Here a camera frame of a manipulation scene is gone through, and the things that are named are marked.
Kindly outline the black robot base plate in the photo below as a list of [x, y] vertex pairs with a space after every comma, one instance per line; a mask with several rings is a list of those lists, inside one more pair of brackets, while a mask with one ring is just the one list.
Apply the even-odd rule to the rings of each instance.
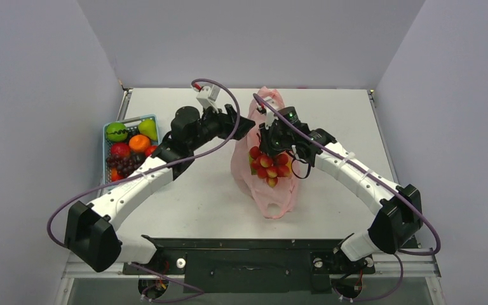
[[194, 239], [147, 237], [157, 249], [138, 268], [125, 265], [125, 275], [146, 276], [153, 270], [181, 277], [190, 292], [206, 293], [329, 293], [337, 278], [345, 285], [372, 275], [372, 256], [351, 262], [336, 250], [339, 240]]

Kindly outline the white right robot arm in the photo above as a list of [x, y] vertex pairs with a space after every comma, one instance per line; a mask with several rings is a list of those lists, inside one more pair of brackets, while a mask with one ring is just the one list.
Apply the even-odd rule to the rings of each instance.
[[375, 252], [394, 254], [423, 226], [421, 199], [412, 185], [402, 187], [379, 176], [321, 128], [309, 129], [294, 107], [274, 113], [262, 109], [266, 121], [259, 126], [260, 149], [269, 156], [291, 157], [321, 170], [350, 190], [374, 216], [371, 226], [345, 238], [333, 254], [334, 266], [349, 271], [358, 260]]

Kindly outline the red fake fruit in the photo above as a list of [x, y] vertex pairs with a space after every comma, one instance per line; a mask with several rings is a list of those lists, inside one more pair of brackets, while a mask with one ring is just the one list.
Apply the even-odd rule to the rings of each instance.
[[263, 180], [271, 188], [275, 188], [280, 181], [291, 178], [293, 174], [286, 153], [270, 157], [263, 153], [258, 146], [253, 146], [248, 151], [248, 162], [251, 175]]

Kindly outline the pink plastic bag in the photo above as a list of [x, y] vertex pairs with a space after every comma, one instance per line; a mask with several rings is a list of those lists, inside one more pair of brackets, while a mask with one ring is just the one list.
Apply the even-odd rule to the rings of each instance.
[[255, 100], [250, 102], [247, 118], [254, 120], [255, 126], [235, 144], [231, 158], [231, 174], [240, 190], [255, 201], [265, 218], [279, 219], [296, 206], [300, 191], [300, 180], [296, 175], [301, 171], [299, 168], [292, 168], [291, 178], [280, 181], [275, 188], [251, 175], [248, 151], [253, 146], [259, 147], [259, 125], [266, 120], [266, 116], [257, 110], [257, 106]]

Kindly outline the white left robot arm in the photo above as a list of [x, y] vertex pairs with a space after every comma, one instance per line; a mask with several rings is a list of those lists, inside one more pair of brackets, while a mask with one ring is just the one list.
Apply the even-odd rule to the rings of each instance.
[[121, 180], [108, 193], [68, 210], [64, 246], [94, 271], [102, 272], [116, 262], [136, 262], [148, 273], [157, 273], [164, 255], [148, 241], [127, 240], [117, 235], [124, 220], [148, 197], [184, 173], [196, 158], [195, 150], [214, 138], [240, 140], [254, 126], [232, 105], [226, 112], [212, 107], [202, 113], [194, 107], [178, 109], [171, 130], [146, 158], [134, 179]]

